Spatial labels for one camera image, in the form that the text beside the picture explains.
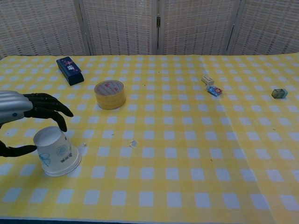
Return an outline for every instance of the black robotic finger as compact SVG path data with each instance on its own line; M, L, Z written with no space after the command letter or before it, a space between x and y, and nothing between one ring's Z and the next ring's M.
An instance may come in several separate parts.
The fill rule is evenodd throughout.
M56 121L58 123L58 126L62 131L64 131L64 132L67 131L66 123L65 123L63 116L61 116L58 112L56 112L54 110L35 107L30 111L24 112L24 117L26 117L26 118L43 118L43 119L52 118L54 121Z
M31 102L34 101L41 101L41 102L57 102L58 99L55 97L47 94L47 93L31 93L31 94L24 94Z
M0 156L4 157L17 157L31 153L36 150L36 146L28 145L18 148L6 147L3 142L0 141Z
M30 94L23 94L23 95L28 98L53 98L57 100L55 97L51 96L48 93L30 93Z
M40 102L40 101L32 101L33 107L37 108L46 108L54 111L60 111L64 113L66 116L73 117L73 113L70 111L67 106L63 105L59 101L57 102Z

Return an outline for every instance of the tape roll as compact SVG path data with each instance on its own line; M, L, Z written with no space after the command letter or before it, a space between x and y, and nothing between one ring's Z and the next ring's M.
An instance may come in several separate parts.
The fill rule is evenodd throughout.
M97 84L94 92L99 107L105 110L119 108L126 101L124 85L117 80L107 80Z

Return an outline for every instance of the dark blue box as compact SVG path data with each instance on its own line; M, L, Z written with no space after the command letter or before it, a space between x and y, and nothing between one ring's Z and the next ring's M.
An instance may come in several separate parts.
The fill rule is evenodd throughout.
M72 61L70 57L64 57L56 60L58 68L70 85L84 81L80 68Z

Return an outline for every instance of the woven panel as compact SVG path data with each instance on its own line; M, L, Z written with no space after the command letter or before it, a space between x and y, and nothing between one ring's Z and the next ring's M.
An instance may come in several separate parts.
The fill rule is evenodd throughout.
M298 0L247 0L231 54L299 51Z
M72 0L1 0L0 58L86 55Z
M151 54L151 0L84 0L95 55Z
M167 0L164 54L221 54L237 0Z

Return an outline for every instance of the small white object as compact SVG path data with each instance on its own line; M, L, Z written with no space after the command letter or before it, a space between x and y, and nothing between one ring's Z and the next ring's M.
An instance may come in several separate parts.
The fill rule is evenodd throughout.
M214 85L214 80L209 77L209 76L203 76L201 80L206 84L206 85Z
M133 141L130 141L130 144L129 144L129 146L130 146L130 147L136 147L136 146L137 146L137 144L138 144L138 142L137 142L137 141L135 141L135 140L133 140Z
M49 176L61 176L76 168L81 156L59 127L50 126L40 130L33 138L42 168Z

